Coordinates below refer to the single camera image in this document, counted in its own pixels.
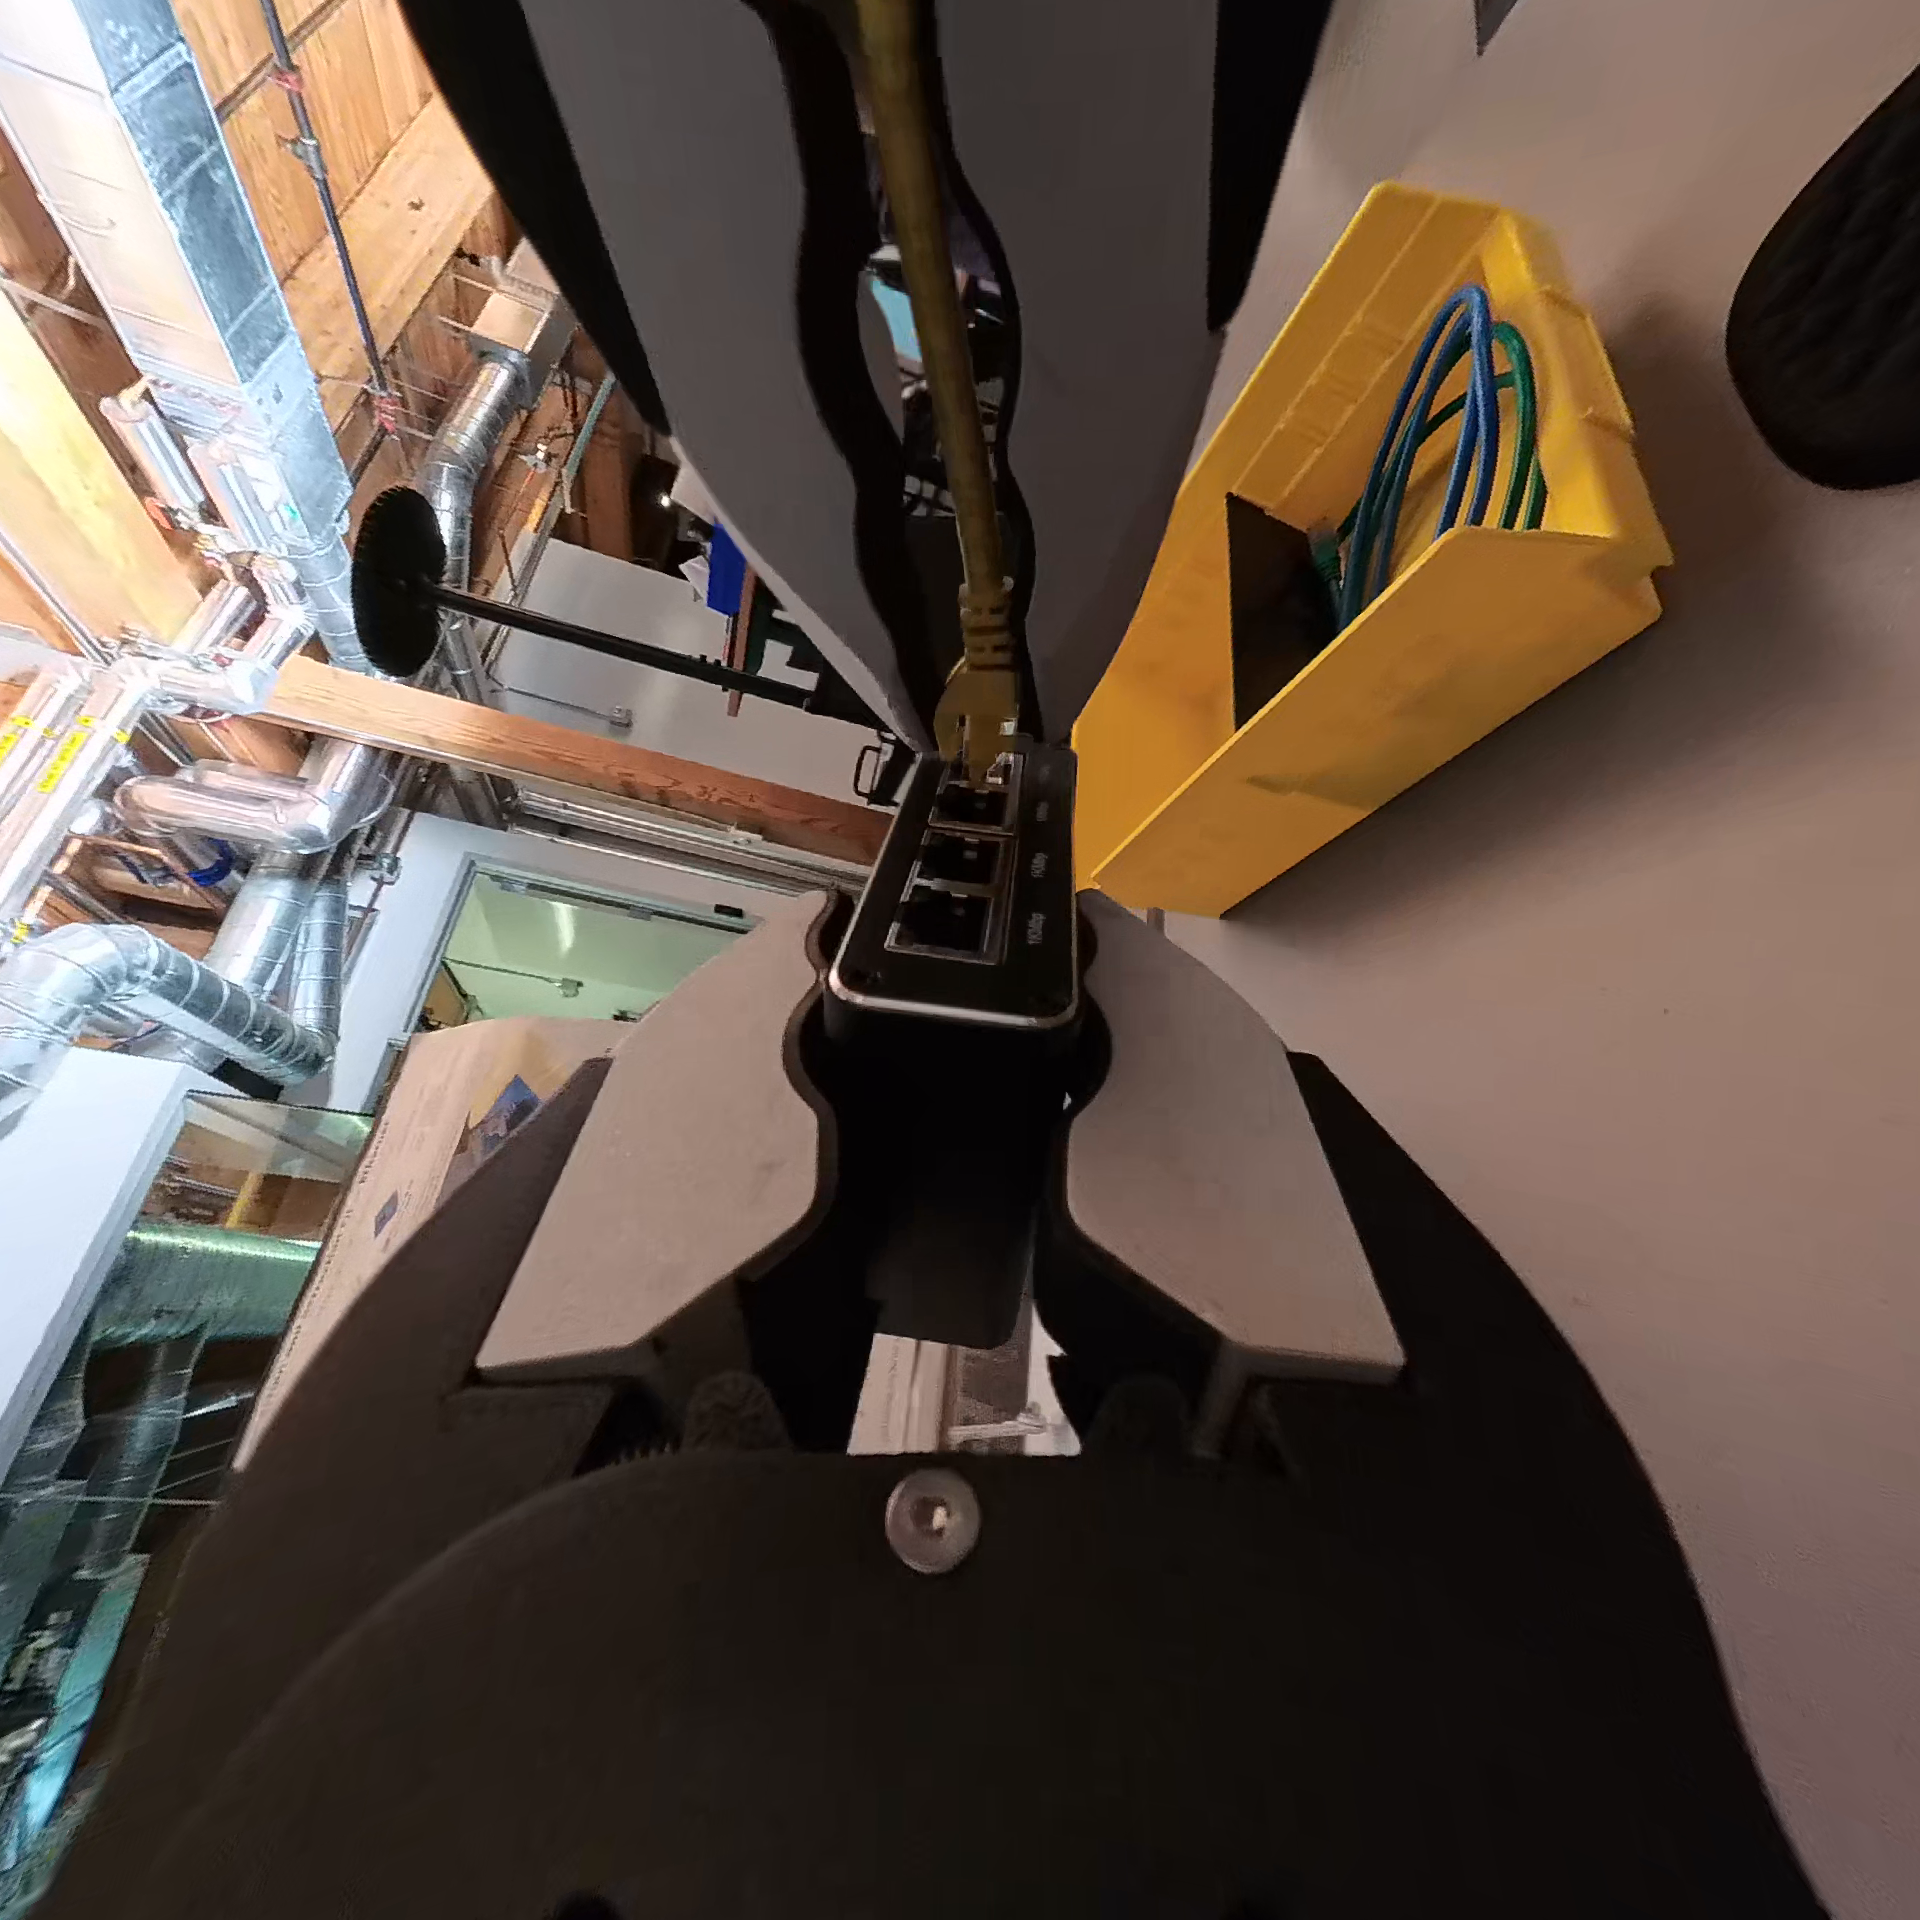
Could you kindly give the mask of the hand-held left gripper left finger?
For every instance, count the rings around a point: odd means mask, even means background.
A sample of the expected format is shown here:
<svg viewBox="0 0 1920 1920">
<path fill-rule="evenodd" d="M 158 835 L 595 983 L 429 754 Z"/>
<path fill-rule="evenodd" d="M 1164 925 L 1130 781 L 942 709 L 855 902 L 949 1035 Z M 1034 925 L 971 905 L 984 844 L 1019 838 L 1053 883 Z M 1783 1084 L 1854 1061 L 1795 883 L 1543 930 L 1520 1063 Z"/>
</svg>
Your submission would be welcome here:
<svg viewBox="0 0 1920 1920">
<path fill-rule="evenodd" d="M 833 891 L 670 990 L 610 1055 L 478 1350 L 490 1382 L 704 1382 L 746 1368 L 741 1286 L 825 1207 L 825 1123 L 792 1075 Z"/>
</svg>

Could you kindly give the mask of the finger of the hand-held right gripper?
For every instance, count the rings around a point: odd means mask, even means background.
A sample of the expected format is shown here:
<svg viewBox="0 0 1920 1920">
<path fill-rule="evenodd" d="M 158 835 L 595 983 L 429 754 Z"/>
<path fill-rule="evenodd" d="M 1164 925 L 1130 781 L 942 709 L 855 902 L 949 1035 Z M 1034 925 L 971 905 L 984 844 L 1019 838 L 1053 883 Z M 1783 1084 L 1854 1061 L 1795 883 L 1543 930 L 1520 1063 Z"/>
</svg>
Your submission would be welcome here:
<svg viewBox="0 0 1920 1920">
<path fill-rule="evenodd" d="M 616 308 L 720 525 L 917 752 L 938 704 L 902 438 L 861 338 L 876 206 L 807 2 L 524 2 Z"/>
<path fill-rule="evenodd" d="M 1019 308 L 1007 459 L 1062 742 L 1140 606 L 1219 365 L 1219 2 L 941 2 L 938 35 L 954 153 Z"/>
</svg>

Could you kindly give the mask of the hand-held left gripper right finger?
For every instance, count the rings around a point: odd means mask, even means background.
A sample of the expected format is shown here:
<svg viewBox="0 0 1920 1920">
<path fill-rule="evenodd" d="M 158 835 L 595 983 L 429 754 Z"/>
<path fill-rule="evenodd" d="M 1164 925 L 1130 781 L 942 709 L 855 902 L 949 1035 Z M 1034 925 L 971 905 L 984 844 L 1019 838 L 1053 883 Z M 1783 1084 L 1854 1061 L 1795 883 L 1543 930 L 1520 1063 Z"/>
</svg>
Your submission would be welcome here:
<svg viewBox="0 0 1920 1920">
<path fill-rule="evenodd" d="M 1076 905 L 1110 1063 L 1068 1126 L 1068 1222 L 1251 1376 L 1395 1382 L 1403 1348 L 1276 1028 L 1130 907 Z"/>
</svg>

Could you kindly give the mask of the black ethernet splitter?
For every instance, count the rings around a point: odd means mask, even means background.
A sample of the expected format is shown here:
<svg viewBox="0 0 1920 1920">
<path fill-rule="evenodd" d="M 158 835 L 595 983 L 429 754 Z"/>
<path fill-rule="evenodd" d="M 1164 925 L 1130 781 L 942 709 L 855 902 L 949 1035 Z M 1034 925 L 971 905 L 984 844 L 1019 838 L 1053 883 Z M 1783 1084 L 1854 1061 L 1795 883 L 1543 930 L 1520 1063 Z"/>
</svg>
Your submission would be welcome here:
<svg viewBox="0 0 1920 1920">
<path fill-rule="evenodd" d="M 824 990 L 829 1103 L 877 1332 L 1002 1344 L 1085 1020 L 1068 746 L 917 757 Z"/>
</svg>

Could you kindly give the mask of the yellow plastic bin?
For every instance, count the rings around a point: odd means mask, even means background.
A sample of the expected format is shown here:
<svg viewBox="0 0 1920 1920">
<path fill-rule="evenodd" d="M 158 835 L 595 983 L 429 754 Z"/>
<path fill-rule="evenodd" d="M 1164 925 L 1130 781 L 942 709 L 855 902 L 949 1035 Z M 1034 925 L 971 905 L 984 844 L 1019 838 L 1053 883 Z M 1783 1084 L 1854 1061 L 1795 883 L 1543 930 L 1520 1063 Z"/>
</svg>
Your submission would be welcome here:
<svg viewBox="0 0 1920 1920">
<path fill-rule="evenodd" d="M 1419 336 L 1459 288 L 1531 355 L 1543 515 L 1438 527 L 1452 416 L 1410 459 L 1368 606 L 1233 716 L 1226 513 L 1302 536 L 1361 501 Z M 1600 330 L 1520 213 L 1373 183 L 1187 469 L 1076 746 L 1073 876 L 1219 918 L 1660 620 L 1668 537 Z"/>
</svg>

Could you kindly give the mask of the printed instruction sheet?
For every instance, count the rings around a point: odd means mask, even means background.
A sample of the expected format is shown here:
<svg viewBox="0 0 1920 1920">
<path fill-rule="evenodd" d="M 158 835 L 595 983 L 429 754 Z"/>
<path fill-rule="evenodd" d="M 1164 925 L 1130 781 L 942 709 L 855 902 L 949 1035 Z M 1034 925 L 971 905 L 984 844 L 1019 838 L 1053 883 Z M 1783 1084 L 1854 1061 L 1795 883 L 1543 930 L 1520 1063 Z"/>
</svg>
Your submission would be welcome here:
<svg viewBox="0 0 1920 1920">
<path fill-rule="evenodd" d="M 270 1425 L 386 1256 L 581 1063 L 607 1056 L 626 1035 L 630 1024 L 615 1018 L 484 1018 L 412 1039 L 279 1334 L 242 1451 Z"/>
</svg>

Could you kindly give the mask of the black pole stand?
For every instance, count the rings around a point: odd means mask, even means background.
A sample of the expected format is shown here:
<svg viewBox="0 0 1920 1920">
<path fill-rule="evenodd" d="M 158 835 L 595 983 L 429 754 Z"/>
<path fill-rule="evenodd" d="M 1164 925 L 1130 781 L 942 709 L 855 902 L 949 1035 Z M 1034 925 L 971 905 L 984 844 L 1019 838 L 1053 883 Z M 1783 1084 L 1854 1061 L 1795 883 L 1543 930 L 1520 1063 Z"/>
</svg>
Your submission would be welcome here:
<svg viewBox="0 0 1920 1920">
<path fill-rule="evenodd" d="M 715 658 L 602 634 L 542 610 L 517 610 L 493 597 L 449 588 L 444 581 L 439 523 L 414 485 L 387 485 L 364 510 L 350 548 L 350 610 L 362 651 L 372 669 L 387 680 L 414 680 L 439 650 L 444 618 L 459 618 L 556 639 L 603 658 L 658 669 L 673 680 L 715 685 L 779 709 L 801 709 L 811 716 L 829 712 L 818 688 L 751 677 Z"/>
</svg>

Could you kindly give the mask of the silver ceiling ductwork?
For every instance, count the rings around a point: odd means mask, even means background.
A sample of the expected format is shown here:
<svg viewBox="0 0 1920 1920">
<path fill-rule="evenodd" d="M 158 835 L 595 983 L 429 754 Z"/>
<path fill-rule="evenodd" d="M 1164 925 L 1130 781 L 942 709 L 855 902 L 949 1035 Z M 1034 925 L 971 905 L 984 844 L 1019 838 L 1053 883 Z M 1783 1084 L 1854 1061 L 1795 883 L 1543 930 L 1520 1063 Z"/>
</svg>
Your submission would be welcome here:
<svg viewBox="0 0 1920 1920">
<path fill-rule="evenodd" d="M 252 856 L 212 955 L 122 920 L 32 934 L 26 907 L 139 725 L 265 718 L 312 639 L 405 682 L 350 610 L 350 466 L 172 2 L 3 2 L 3 132 L 136 368 L 101 411 L 215 575 L 186 612 L 44 658 L 3 735 L 3 1126 L 115 1018 L 296 1088 L 333 1067 L 351 856 L 402 754 L 320 736 L 293 777 L 189 765 L 110 793 L 134 833 Z"/>
</svg>

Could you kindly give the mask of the spiral duct behind glass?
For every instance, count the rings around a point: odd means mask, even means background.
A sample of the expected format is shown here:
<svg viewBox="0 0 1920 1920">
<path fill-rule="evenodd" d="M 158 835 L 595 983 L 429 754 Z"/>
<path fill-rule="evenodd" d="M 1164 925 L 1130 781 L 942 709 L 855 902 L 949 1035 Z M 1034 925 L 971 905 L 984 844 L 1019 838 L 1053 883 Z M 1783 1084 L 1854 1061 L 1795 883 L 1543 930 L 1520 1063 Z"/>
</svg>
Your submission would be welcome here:
<svg viewBox="0 0 1920 1920">
<path fill-rule="evenodd" d="M 315 1238 L 136 1222 L 96 1278 L 35 1311 L 3 1308 L 3 1498 L 32 1498 L 61 1475 L 96 1348 L 273 1337 L 315 1253 Z"/>
</svg>

